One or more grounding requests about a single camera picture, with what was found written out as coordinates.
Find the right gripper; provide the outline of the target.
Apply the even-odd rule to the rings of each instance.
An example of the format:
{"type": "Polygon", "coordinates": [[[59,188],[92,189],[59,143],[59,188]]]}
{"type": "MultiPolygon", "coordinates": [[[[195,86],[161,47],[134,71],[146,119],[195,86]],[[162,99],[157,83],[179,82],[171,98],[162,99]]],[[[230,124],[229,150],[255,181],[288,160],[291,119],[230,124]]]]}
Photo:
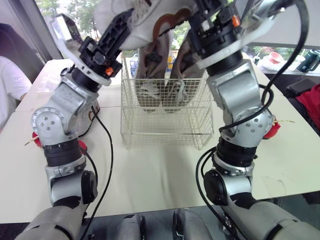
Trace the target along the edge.
{"type": "Polygon", "coordinates": [[[205,59],[239,38],[240,17],[233,0],[196,0],[189,17],[187,39],[191,48],[205,59]]]}

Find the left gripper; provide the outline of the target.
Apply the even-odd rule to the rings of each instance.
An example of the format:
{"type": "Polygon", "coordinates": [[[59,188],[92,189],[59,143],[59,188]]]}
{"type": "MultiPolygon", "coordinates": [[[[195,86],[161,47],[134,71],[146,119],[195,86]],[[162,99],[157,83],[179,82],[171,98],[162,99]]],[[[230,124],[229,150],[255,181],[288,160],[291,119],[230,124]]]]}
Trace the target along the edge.
{"type": "Polygon", "coordinates": [[[120,46],[130,35],[129,19],[132,9],[118,14],[109,24],[99,41],[86,37],[78,51],[79,58],[100,76],[116,76],[122,64],[117,61],[120,46]]]}

